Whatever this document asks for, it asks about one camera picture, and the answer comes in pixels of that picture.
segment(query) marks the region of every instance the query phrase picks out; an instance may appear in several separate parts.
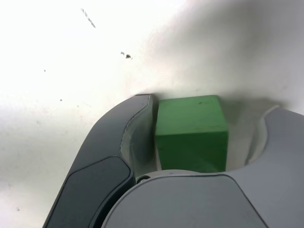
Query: green cube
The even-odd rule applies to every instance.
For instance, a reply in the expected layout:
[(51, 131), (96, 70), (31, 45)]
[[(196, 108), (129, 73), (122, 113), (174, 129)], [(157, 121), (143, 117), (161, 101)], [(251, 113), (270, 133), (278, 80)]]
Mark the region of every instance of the green cube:
[(163, 170), (225, 171), (228, 126), (218, 97), (160, 101), (156, 144)]

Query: dark gray gripper pad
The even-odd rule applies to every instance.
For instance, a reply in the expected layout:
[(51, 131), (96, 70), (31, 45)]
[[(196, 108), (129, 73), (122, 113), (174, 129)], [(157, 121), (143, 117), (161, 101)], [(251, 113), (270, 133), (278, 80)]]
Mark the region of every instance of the dark gray gripper pad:
[(44, 228), (100, 227), (108, 211), (135, 184), (120, 146), (132, 118), (149, 104), (138, 95), (107, 112), (83, 142)]
[(73, 173), (64, 185), (47, 227), (88, 227), (104, 199), (129, 175), (130, 169), (118, 157), (107, 158)]

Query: white surface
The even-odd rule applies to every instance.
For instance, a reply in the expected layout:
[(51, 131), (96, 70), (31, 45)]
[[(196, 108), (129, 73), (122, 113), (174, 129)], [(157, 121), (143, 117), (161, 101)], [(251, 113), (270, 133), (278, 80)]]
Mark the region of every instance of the white surface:
[(6, 1), (1, 8), (0, 228), (42, 227), (93, 124), (132, 95), (221, 96), (229, 170), (243, 165), (254, 123), (270, 106), (304, 114), (303, 1)]

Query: green wooden block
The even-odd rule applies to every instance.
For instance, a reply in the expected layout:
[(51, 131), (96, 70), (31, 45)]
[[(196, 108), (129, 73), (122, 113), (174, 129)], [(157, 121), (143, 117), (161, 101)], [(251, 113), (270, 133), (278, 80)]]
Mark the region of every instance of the green wooden block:
[(160, 101), (156, 144), (163, 170), (225, 171), (228, 126), (218, 97)]

